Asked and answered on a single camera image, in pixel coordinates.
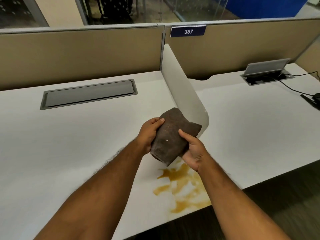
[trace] desk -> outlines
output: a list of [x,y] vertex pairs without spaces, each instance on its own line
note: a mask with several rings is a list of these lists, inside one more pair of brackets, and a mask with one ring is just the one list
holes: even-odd
[[[286,69],[306,73],[295,64]],[[191,80],[210,118],[200,139],[227,173],[245,188],[318,160],[320,112],[278,82],[250,87],[241,73]],[[39,110],[44,91],[127,79],[135,79],[137,95]],[[285,82],[320,91],[310,75]],[[2,91],[0,101],[0,232],[6,240],[33,239],[143,122],[176,106],[160,71]],[[113,240],[210,205],[200,178],[181,160],[168,169],[183,172],[181,190],[177,181],[157,179],[164,169],[150,154],[143,157]]]

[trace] person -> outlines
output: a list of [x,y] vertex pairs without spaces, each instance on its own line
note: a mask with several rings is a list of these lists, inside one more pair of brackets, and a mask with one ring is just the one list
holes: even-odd
[[[138,136],[63,203],[35,240],[111,239],[128,201],[142,157],[164,119],[145,122]],[[228,177],[203,143],[189,142],[182,159],[197,171],[227,240],[289,240],[284,231]]]

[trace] blue wall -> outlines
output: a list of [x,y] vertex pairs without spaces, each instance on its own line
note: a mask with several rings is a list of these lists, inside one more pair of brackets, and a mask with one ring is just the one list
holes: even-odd
[[229,0],[226,8],[241,19],[294,17],[307,0]]

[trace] folded cloth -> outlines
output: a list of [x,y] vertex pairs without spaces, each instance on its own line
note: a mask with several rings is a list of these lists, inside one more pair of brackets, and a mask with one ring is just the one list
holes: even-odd
[[169,166],[189,146],[189,143],[179,135],[178,130],[182,129],[185,133],[196,137],[202,125],[189,122],[178,108],[164,112],[161,118],[165,121],[157,131],[150,153],[155,159]]

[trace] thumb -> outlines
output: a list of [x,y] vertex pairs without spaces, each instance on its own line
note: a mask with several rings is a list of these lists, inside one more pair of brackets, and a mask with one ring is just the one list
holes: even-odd
[[162,118],[160,120],[158,120],[157,122],[153,123],[151,126],[152,126],[152,129],[154,131],[156,131],[161,125],[163,125],[163,123],[165,122],[165,119]]
[[189,142],[189,144],[191,144],[191,145],[197,144],[198,139],[196,137],[193,137],[193,136],[189,135],[188,133],[183,132],[182,129],[179,129],[178,132],[182,138],[184,138],[187,142]]

